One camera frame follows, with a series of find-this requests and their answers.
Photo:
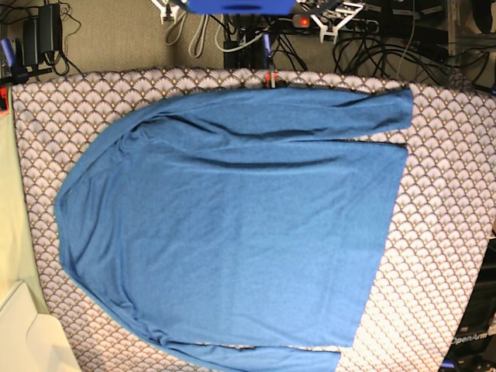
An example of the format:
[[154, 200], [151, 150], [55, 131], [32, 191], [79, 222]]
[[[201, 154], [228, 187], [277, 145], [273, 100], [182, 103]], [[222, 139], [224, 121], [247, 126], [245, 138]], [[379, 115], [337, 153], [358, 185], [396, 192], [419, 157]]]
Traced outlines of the blue long-sleeve T-shirt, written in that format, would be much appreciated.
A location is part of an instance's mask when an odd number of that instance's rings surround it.
[[383, 256], [409, 88], [212, 91], [105, 129], [54, 203], [60, 262], [142, 340], [228, 371], [333, 371]]

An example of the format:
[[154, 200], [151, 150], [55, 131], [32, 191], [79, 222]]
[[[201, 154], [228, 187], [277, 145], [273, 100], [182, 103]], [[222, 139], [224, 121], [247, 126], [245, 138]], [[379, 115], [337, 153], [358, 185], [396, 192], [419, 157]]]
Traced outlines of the fan-patterned table cloth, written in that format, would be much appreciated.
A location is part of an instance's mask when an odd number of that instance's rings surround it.
[[[93, 139], [133, 109], [217, 88], [262, 88], [263, 71], [149, 69], [15, 86], [29, 227], [49, 312], [84, 371], [191, 371], [114, 323], [63, 272], [53, 202]], [[495, 220], [495, 100], [412, 84], [412, 124], [376, 140], [408, 160], [384, 255], [340, 371], [436, 371], [473, 292]]]

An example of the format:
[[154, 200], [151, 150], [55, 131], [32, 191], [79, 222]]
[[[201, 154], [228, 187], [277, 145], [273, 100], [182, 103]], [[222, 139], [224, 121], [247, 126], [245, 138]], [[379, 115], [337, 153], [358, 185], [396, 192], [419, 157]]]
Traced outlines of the white plastic bin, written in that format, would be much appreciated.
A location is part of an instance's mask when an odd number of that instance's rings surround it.
[[60, 322], [39, 313], [27, 284], [15, 282], [1, 302], [1, 370], [80, 369]]

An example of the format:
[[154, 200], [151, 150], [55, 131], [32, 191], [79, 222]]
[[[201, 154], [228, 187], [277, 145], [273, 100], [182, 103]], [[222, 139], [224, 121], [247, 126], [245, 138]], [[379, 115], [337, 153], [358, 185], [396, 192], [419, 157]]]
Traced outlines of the white power strip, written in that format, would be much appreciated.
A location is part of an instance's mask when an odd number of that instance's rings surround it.
[[[309, 15], [293, 15], [289, 18], [289, 20], [291, 20], [294, 28], [319, 30], [320, 25], [323, 25], [328, 31], [332, 31], [332, 28], [334, 26], [338, 26], [344, 20], [344, 17], [341, 15], [331, 16], [330, 18], [321, 16], [319, 17], [319, 21], [316, 22]], [[341, 27], [341, 30], [350, 32], [378, 33], [379, 22], [372, 19], [353, 18], [344, 24]]]

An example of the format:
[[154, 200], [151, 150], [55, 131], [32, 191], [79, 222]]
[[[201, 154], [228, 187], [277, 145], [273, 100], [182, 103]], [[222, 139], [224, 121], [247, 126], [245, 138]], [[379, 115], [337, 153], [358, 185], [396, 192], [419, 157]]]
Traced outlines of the blue box at top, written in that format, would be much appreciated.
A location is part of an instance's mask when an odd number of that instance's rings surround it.
[[286, 15], [295, 0], [190, 0], [188, 8], [198, 14]]

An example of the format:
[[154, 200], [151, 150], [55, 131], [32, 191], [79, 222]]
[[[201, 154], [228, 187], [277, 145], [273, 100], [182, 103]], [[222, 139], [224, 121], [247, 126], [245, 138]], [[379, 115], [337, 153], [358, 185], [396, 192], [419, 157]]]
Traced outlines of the black power adapter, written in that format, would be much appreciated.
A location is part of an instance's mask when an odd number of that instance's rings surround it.
[[46, 3], [37, 15], [29, 16], [22, 23], [22, 47], [27, 67], [42, 63], [54, 66], [56, 54], [62, 51], [62, 23], [60, 4]]

